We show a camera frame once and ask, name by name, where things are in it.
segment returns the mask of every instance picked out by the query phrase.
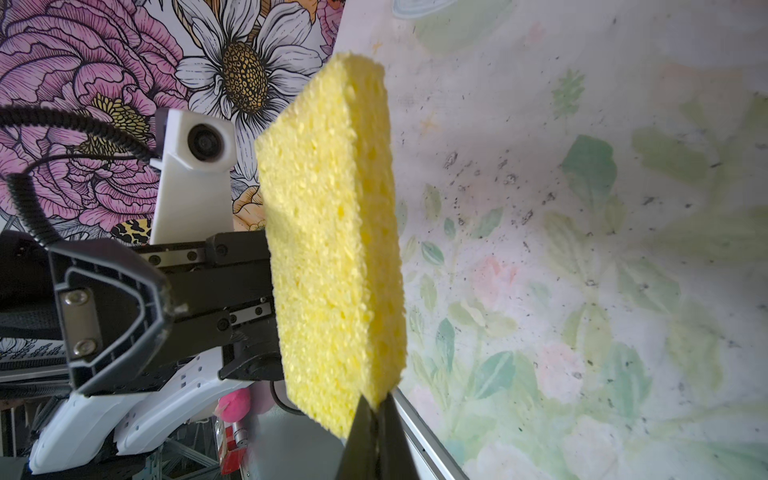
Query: daisy center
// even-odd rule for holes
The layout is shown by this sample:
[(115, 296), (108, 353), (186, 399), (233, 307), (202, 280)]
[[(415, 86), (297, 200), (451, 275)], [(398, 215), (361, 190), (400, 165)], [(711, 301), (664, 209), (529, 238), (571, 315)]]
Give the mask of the daisy center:
[(224, 90), (232, 104), (247, 114), (258, 113), (266, 104), (266, 71), (251, 47), (231, 43), (222, 59)]
[[(150, 131), (147, 117), (138, 113), (130, 105), (124, 104), (120, 98), (112, 100), (102, 94), (96, 94), (91, 105), (112, 117), (112, 124), (115, 127), (128, 132), (143, 142), (149, 140)], [(118, 151), (124, 152), (115, 147), (112, 142), (93, 135), (88, 135), (88, 139), (78, 146), (78, 150), (84, 154), (94, 155), (112, 155)]]

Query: white daisy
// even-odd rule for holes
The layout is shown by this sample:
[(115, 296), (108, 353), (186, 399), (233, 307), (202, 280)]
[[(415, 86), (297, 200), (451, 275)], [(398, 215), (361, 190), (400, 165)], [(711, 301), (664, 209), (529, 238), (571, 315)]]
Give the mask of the white daisy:
[(217, 15), (204, 0), (179, 4), (205, 56), (183, 58), (176, 77), (195, 90), (190, 110), (235, 123), (233, 176), (255, 184), (253, 141), (323, 65), (317, 51), (300, 46), (312, 28), (310, 14), (297, 2), (275, 5), (248, 41), (258, 15), (252, 0), (222, 0)]

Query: silver screw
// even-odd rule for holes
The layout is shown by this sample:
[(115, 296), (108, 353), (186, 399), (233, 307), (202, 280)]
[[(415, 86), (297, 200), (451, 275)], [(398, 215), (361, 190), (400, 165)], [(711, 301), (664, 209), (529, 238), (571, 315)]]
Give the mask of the silver screw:
[(79, 342), (75, 343), (72, 351), (77, 356), (91, 355), (93, 352), (96, 351), (96, 340), (82, 339)]
[(72, 290), (64, 296), (64, 303), (67, 305), (82, 305), (88, 301), (88, 292), (85, 290)]

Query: pink round object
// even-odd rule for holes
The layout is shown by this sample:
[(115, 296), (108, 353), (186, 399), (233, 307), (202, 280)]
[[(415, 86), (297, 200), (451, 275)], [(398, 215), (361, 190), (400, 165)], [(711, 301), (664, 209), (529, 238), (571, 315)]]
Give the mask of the pink round object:
[(214, 413), (225, 422), (239, 422), (250, 410), (250, 390), (235, 390), (219, 399)]

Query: yellow sponge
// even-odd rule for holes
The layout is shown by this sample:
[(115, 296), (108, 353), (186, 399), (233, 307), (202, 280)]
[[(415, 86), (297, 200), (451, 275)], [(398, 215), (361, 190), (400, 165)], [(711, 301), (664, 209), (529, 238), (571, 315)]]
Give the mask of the yellow sponge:
[(334, 55), (256, 142), (288, 396), (338, 437), (406, 365), (383, 80)]

